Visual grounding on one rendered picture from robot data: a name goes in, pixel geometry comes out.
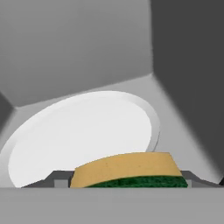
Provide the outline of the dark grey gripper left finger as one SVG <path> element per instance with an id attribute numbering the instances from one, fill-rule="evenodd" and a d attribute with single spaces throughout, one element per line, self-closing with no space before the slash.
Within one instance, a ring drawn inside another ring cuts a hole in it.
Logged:
<path id="1" fill-rule="evenodd" d="M 45 179 L 26 185 L 25 188 L 69 188 L 73 176 L 74 171 L 53 171 Z"/>

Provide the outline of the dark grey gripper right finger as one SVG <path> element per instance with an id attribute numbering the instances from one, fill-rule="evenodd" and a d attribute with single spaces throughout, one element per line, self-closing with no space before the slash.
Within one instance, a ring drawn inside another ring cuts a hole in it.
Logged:
<path id="1" fill-rule="evenodd" d="M 218 184 L 206 181 L 199 178 L 191 171 L 182 171 L 182 176 L 184 177 L 189 188 L 219 188 Z"/>

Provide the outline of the yellow and green sponge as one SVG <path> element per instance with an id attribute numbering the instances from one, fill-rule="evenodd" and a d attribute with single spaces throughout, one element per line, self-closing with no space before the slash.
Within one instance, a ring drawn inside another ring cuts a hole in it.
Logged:
<path id="1" fill-rule="evenodd" d="M 187 188 L 170 153 L 135 152 L 104 157 L 74 170 L 71 188 Z"/>

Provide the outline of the white round microwave turntable plate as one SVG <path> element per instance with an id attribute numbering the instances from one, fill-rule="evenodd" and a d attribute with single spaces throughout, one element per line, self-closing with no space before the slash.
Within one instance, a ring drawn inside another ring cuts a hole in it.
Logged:
<path id="1" fill-rule="evenodd" d="M 126 152 L 154 151 L 155 109 L 139 96 L 97 91 L 58 101 L 20 124 L 0 152 L 0 187 L 21 187 L 54 170 Z"/>

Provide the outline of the grey microwave oven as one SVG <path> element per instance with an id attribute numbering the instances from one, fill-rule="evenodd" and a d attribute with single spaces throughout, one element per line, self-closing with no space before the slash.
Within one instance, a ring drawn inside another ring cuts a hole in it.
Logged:
<path id="1" fill-rule="evenodd" d="M 224 179 L 224 0 L 0 0 L 0 152 L 66 98 L 119 91 L 160 121 L 154 151 Z"/>

